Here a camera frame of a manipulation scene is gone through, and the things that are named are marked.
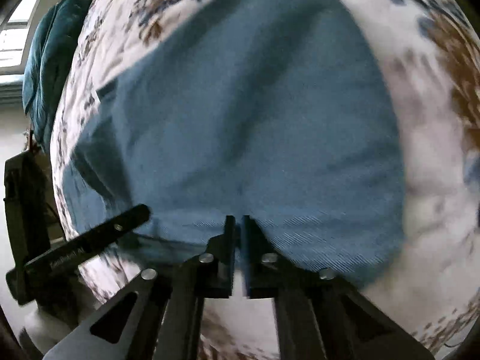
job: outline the screw head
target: screw head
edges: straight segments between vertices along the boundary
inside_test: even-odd
[[[213,254],[204,253],[204,254],[201,254],[198,259],[199,259],[200,262],[203,263],[203,264],[210,264],[210,263],[213,262],[213,260],[215,259],[215,257],[213,256]]]
[[[321,280],[332,280],[337,274],[332,268],[324,268],[318,271]]]
[[[274,264],[278,260],[278,255],[276,253],[265,253],[262,256],[262,262],[264,264]]]
[[[157,277],[157,271],[152,268],[148,268],[142,271],[142,279],[143,280],[153,280]]]

